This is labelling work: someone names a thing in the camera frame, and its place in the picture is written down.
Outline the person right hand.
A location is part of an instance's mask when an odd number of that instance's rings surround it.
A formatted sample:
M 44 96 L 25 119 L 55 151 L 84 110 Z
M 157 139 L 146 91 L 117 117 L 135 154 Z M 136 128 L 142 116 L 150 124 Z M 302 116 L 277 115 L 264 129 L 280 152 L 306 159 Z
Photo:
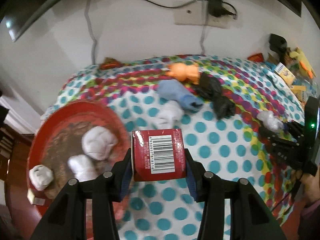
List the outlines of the person right hand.
M 301 170 L 296 172 L 296 179 L 304 185 L 304 197 L 310 205 L 320 199 L 319 190 L 319 166 L 317 166 L 316 175 L 303 173 Z

